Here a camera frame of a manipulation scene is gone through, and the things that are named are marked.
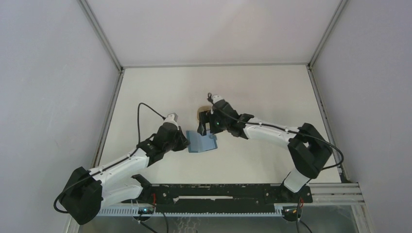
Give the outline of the blue card holder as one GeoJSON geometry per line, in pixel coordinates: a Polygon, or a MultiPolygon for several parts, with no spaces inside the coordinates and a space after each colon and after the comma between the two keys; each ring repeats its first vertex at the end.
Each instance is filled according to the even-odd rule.
{"type": "Polygon", "coordinates": [[[218,148],[217,137],[210,130],[206,131],[206,135],[200,135],[196,131],[186,131],[186,136],[189,141],[189,153],[202,153],[218,148]]]}

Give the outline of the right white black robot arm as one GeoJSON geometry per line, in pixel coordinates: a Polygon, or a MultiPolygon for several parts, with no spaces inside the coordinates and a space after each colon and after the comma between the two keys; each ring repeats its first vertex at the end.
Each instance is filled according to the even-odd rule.
{"type": "Polygon", "coordinates": [[[295,201],[309,181],[316,179],[321,171],[331,168],[326,163],[334,151],[340,155],[340,160],[334,167],[340,166],[344,161],[343,152],[327,142],[309,123],[299,127],[279,126],[252,114],[239,114],[224,99],[209,99],[209,102],[210,107],[198,111],[197,132],[200,135],[227,131],[233,137],[263,140],[289,151],[294,168],[282,181],[283,187],[280,190],[281,197],[287,202],[295,201]]]}

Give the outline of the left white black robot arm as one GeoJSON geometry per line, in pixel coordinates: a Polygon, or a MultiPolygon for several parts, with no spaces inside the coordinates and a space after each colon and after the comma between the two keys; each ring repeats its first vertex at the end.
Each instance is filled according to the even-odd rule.
{"type": "Polygon", "coordinates": [[[180,126],[164,122],[157,133],[121,158],[89,170],[82,166],[75,169],[53,207],[84,225],[102,208],[130,199],[147,202],[152,196],[151,188],[133,176],[162,160],[166,153],[184,150],[188,145],[180,126]]]}

